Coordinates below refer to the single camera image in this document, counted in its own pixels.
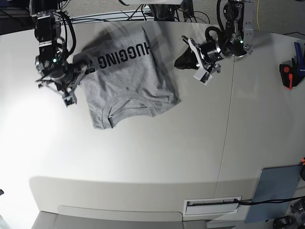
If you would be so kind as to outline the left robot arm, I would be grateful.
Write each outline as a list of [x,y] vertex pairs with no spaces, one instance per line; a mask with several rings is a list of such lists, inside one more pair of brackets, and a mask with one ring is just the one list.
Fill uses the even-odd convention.
[[177,69],[196,70],[194,78],[203,84],[212,79],[213,73],[221,72],[219,61],[231,57],[244,57],[253,51],[253,9],[252,0],[228,0],[221,9],[221,1],[216,3],[218,27],[205,29],[204,43],[182,36],[188,45],[186,51],[176,59]]

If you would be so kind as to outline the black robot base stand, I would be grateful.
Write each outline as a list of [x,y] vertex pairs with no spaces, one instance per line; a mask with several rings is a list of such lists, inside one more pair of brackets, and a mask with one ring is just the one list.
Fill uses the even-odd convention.
[[149,11],[144,16],[153,17],[155,21],[180,22],[178,15],[179,5],[172,4],[150,4]]

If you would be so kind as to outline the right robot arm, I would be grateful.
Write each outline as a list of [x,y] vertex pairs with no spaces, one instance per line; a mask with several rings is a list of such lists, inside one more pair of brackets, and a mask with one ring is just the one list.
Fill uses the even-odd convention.
[[[67,38],[61,36],[61,23],[54,14],[62,17],[65,35],[70,30],[72,47],[68,49]],[[35,67],[40,78],[36,80],[38,87],[48,87],[62,96],[67,104],[77,102],[75,90],[90,67],[90,61],[80,59],[68,63],[68,57],[76,48],[76,34],[70,18],[60,10],[58,0],[31,0],[30,16],[36,19],[34,34],[39,42],[39,55],[35,59]]]

